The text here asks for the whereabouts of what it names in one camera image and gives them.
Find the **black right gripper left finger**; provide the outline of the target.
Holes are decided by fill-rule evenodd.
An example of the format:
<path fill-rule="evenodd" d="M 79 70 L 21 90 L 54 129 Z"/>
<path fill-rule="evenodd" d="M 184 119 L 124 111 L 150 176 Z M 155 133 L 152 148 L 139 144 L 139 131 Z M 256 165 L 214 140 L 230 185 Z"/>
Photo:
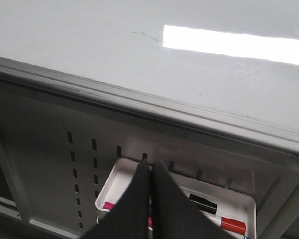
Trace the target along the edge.
<path fill-rule="evenodd" d="M 81 238 L 147 239 L 149 207 L 150 169 L 141 163 L 113 209 Z"/>

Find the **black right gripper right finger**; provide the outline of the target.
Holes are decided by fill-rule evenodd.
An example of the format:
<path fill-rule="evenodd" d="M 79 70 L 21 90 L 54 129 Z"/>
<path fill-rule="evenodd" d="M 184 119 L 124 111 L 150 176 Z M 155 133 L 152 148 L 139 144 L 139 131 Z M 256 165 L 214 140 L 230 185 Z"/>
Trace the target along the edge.
<path fill-rule="evenodd" d="M 155 239 L 232 239 L 185 196 L 164 163 L 151 170 L 153 237 Z"/>

